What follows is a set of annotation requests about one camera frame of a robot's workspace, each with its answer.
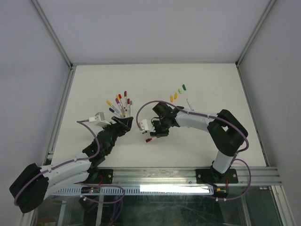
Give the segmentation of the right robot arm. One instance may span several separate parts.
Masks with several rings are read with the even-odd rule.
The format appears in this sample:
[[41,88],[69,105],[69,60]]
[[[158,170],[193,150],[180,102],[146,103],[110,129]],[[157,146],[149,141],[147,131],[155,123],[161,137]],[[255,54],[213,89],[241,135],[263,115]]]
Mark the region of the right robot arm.
[[230,111],[223,109],[219,113],[205,114],[182,106],[170,107],[163,102],[156,104],[153,111],[158,117],[151,121],[152,137],[168,136],[171,127],[191,127],[209,133],[218,150],[211,166],[211,179],[222,182],[227,177],[234,156],[248,136],[247,130]]

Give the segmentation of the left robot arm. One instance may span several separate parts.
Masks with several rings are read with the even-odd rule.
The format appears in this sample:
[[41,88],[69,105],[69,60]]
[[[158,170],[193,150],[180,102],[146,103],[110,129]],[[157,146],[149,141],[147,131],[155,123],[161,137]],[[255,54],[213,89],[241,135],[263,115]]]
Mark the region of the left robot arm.
[[54,192],[79,182],[93,183],[98,179],[97,167],[105,160],[115,146],[117,139],[131,130],[133,117],[112,117],[112,121],[101,120],[99,116],[77,122],[86,129],[88,123],[98,123],[102,128],[90,145],[69,160],[57,164],[38,166],[32,163],[25,167],[9,187],[14,205],[22,213],[29,213],[39,207]]

